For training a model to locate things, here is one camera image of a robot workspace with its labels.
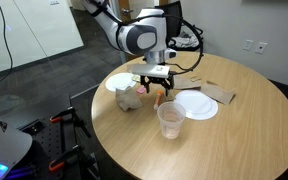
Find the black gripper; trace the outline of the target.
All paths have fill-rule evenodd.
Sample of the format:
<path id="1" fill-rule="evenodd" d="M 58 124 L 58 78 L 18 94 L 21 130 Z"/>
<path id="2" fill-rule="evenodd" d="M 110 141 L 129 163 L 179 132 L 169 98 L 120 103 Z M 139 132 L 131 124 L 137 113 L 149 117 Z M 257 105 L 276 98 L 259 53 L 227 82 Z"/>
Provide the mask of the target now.
<path id="1" fill-rule="evenodd" d="M 172 76 L 168 78 L 141 76 L 140 83 L 144 85 L 147 94 L 150 93 L 150 83 L 162 85 L 165 88 L 166 97 L 169 97 L 170 90 L 174 87 L 174 79 Z"/>

